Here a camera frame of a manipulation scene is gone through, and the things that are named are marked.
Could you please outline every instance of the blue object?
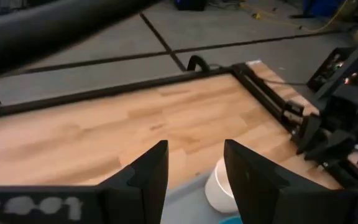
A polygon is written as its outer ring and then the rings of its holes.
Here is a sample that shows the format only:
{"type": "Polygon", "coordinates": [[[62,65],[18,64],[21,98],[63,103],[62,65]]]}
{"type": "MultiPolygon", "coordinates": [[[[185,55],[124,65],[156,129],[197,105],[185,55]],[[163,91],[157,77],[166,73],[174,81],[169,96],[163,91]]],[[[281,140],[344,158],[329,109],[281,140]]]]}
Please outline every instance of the blue object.
{"type": "Polygon", "coordinates": [[[242,224],[242,221],[240,216],[235,216],[224,219],[219,224],[242,224]]]}
{"type": "MultiPolygon", "coordinates": [[[[303,0],[303,10],[305,11],[313,0],[303,0]]],[[[332,16],[336,9],[343,3],[338,0],[314,0],[314,3],[308,14],[315,16],[332,16]]]]}

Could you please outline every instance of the wire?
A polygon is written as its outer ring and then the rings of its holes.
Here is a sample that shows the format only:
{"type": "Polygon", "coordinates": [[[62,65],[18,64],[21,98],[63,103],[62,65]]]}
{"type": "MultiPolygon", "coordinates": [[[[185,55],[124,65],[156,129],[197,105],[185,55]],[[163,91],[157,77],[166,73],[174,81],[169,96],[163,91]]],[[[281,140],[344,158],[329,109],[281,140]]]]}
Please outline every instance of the wire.
{"type": "MultiPolygon", "coordinates": [[[[327,27],[329,27],[334,21],[335,19],[337,18],[338,15],[340,15],[340,13],[342,12],[342,10],[344,9],[345,5],[347,4],[348,0],[345,0],[341,7],[336,11],[335,15],[332,16],[332,18],[325,24],[323,25],[322,27],[318,28],[318,29],[309,29],[307,27],[304,27],[304,26],[301,26],[301,25],[298,25],[298,24],[295,24],[295,23],[292,23],[292,22],[283,22],[283,21],[278,21],[278,20],[272,20],[272,19],[265,19],[265,18],[262,18],[260,15],[259,15],[259,19],[261,20],[265,20],[267,22],[271,22],[271,23],[276,23],[276,24],[281,24],[281,25],[286,25],[286,26],[292,26],[292,27],[297,27],[298,29],[303,29],[307,32],[319,32],[319,31],[322,31],[324,29],[326,29],[327,27]]],[[[245,8],[245,5],[244,4],[240,4],[240,7],[241,8],[245,8]]],[[[265,11],[261,11],[261,12],[257,12],[257,14],[265,14],[266,12],[265,11]]]]}
{"type": "Polygon", "coordinates": [[[272,17],[275,16],[274,13],[267,12],[267,11],[265,11],[265,10],[259,8],[259,7],[251,6],[250,4],[247,4],[247,3],[243,3],[243,2],[242,2],[242,3],[240,3],[239,6],[240,6],[241,8],[248,7],[248,8],[250,8],[250,9],[253,9],[253,10],[257,11],[258,13],[262,13],[262,14],[265,14],[265,15],[268,15],[268,16],[272,16],[272,17]]]}

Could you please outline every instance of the black hose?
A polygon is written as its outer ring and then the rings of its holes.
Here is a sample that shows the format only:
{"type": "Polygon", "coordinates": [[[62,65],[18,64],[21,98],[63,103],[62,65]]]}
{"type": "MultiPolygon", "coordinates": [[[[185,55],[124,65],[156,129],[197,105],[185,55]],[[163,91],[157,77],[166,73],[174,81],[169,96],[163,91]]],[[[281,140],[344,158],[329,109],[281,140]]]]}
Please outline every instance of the black hose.
{"type": "Polygon", "coordinates": [[[0,74],[58,52],[158,0],[61,0],[0,17],[0,74]]]}

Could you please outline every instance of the white cup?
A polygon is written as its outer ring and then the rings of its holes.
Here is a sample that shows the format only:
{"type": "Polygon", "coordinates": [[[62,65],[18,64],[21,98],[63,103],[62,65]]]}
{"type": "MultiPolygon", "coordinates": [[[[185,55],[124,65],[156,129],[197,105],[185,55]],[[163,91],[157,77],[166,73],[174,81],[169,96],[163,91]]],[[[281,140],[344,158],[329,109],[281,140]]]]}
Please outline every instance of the white cup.
{"type": "Polygon", "coordinates": [[[211,206],[219,212],[233,213],[238,211],[223,158],[216,163],[215,169],[206,182],[205,195],[211,206]]]}

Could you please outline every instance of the concrete floor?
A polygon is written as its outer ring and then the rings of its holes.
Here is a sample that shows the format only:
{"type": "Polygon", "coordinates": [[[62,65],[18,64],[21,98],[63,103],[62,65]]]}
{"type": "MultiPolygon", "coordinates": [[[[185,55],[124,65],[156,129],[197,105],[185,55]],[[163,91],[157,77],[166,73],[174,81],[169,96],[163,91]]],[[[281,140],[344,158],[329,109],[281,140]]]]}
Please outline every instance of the concrete floor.
{"type": "MultiPolygon", "coordinates": [[[[287,15],[300,13],[298,9],[281,1],[251,2],[267,11],[278,7],[275,20],[288,22],[287,15]]],[[[288,82],[306,82],[330,51],[354,44],[348,33],[278,40],[309,33],[294,27],[255,20],[250,16],[251,11],[208,7],[205,12],[184,12],[177,11],[171,1],[163,1],[143,13],[174,52],[186,52],[177,54],[185,65],[193,54],[203,56],[209,63],[221,65],[261,59],[288,82]],[[272,40],[259,44],[249,43],[265,39],[272,40]],[[189,52],[192,48],[235,42],[243,44],[189,52]]],[[[314,19],[291,22],[311,29],[323,25],[314,19]]],[[[134,16],[83,43],[0,78],[0,99],[3,104],[10,105],[178,73],[181,70],[158,38],[140,16],[134,16]],[[125,60],[128,56],[131,58],[131,55],[140,58],[125,60]],[[90,65],[78,66],[80,62],[89,62],[90,65]],[[25,73],[28,69],[38,72],[25,73]]],[[[307,99],[313,98],[305,86],[296,86],[296,89],[307,99]]]]}

